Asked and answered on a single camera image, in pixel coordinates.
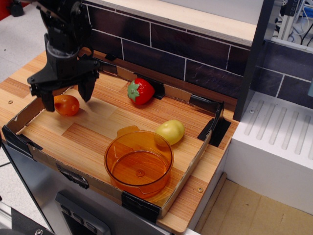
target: orange tomato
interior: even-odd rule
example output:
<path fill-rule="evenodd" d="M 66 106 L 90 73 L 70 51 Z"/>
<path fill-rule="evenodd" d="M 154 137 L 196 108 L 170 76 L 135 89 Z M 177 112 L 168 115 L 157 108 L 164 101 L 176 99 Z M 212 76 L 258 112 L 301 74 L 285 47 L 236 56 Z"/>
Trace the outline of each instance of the orange tomato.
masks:
<path fill-rule="evenodd" d="M 61 94 L 54 97 L 56 111 L 64 116 L 73 116 L 79 110 L 79 101 L 69 94 Z"/>

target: lemon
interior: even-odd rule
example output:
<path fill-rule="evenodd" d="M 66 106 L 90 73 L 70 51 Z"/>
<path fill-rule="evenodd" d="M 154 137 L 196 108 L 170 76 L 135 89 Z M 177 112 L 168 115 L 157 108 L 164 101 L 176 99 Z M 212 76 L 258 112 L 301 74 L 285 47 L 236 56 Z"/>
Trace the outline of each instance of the lemon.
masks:
<path fill-rule="evenodd" d="M 155 133 L 165 138 L 170 145 L 173 145 L 181 140 L 185 133 L 185 127 L 178 120 L 169 120 L 161 124 Z"/>

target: plastic bowl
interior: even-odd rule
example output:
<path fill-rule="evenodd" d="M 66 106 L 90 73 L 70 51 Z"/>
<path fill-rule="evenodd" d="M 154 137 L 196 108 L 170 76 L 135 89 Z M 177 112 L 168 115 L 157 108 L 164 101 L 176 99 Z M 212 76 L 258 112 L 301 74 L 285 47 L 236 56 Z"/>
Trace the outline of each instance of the plastic bowl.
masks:
<path fill-rule="evenodd" d="M 112 185 L 140 198 L 153 196 L 165 187 L 173 161 L 166 139 L 136 126 L 119 130 L 104 156 Z"/>

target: wooden cutting board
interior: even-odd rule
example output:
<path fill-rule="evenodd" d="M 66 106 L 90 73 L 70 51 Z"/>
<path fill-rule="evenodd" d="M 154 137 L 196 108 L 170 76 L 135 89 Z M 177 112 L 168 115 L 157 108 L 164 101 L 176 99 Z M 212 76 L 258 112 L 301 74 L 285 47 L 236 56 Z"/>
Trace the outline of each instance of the wooden cutting board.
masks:
<path fill-rule="evenodd" d="M 43 53 L 0 84 L 1 125 L 6 124 L 33 100 L 26 79 L 43 68 L 45 62 Z M 116 76 L 100 74 L 89 102 L 82 100 L 75 87 L 67 91 L 67 94 L 80 101 L 77 115 L 64 117 L 57 112 L 42 111 L 20 133 L 58 161 L 110 184 L 103 158 L 107 146 L 116 138 L 119 129 L 136 125 L 141 130 L 154 131 L 167 120 L 180 120 L 185 126 L 185 135 L 179 143 L 172 146 L 175 160 L 171 178 L 164 190 L 146 199 L 162 206 L 203 144 L 197 136 L 213 116 L 169 97 L 162 100 L 153 98 L 145 105 L 136 106 L 127 98 L 128 84 L 129 82 Z M 232 117 L 232 113 L 225 110 L 225 116 Z M 207 147 L 196 170 L 166 216 L 157 220 L 158 225 L 176 234 L 187 229 L 237 125 L 237 122 L 232 121 L 218 148 L 210 145 Z"/>

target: dark brick tile wall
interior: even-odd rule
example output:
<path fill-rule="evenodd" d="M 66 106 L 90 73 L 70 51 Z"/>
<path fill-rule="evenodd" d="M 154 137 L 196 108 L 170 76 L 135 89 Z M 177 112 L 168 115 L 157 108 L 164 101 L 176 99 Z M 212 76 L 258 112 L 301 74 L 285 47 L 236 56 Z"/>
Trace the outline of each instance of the dark brick tile wall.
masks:
<path fill-rule="evenodd" d="M 249 48 L 149 20 L 88 6 L 95 50 L 233 98 L 243 80 Z"/>
<path fill-rule="evenodd" d="M 256 91 L 313 108 L 313 54 L 270 43 Z"/>

